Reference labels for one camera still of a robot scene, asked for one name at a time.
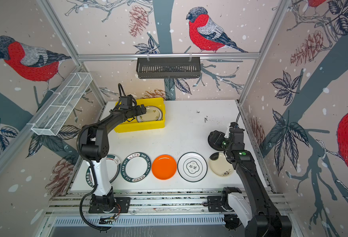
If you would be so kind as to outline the cream plate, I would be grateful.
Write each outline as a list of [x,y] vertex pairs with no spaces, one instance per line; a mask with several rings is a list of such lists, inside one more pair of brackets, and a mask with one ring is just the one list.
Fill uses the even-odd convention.
[[232,164],[230,164],[224,153],[216,152],[209,157],[209,168],[211,171],[220,177],[228,177],[234,172]]
[[160,121],[163,118],[163,112],[156,106],[146,106],[146,113],[136,117],[137,122]]

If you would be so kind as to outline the white plate black clover pattern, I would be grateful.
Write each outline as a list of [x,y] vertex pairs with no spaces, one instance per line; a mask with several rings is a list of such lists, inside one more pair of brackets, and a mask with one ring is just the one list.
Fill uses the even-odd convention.
[[200,154],[189,152],[179,158],[177,170],[185,181],[195,183],[205,178],[208,165]]

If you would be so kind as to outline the orange plate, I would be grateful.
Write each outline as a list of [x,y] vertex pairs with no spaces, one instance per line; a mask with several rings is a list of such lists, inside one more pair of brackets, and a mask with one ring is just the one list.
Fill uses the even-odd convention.
[[157,157],[152,165],[152,173],[159,180],[171,179],[177,171],[177,162],[170,155]]

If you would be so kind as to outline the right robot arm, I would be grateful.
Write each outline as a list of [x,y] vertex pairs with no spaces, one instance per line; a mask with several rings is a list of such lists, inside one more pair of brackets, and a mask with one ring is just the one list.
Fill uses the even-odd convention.
[[226,160],[240,177],[247,198],[239,190],[226,192],[227,208],[232,209],[244,226],[246,237],[289,237],[292,223],[281,215],[267,194],[251,152],[245,150],[244,129],[236,122],[229,126],[222,143]]

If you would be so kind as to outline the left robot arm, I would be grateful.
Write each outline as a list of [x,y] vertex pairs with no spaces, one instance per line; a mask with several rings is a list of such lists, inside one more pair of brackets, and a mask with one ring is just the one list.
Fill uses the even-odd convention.
[[110,150],[108,134],[118,125],[144,114],[146,114],[146,107],[138,105],[132,95],[121,96],[106,118],[85,125],[79,132],[77,151],[89,164],[94,181],[93,190],[89,193],[91,207],[109,211],[116,206],[106,163]]

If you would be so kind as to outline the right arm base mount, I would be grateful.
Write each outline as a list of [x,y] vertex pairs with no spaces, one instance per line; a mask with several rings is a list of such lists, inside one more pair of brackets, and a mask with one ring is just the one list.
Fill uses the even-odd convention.
[[204,206],[209,212],[234,212],[228,204],[227,196],[207,196]]

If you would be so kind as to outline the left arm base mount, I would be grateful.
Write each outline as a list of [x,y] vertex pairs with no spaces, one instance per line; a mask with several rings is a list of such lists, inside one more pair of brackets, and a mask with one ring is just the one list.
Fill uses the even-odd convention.
[[93,196],[90,201],[90,214],[128,213],[130,197]]

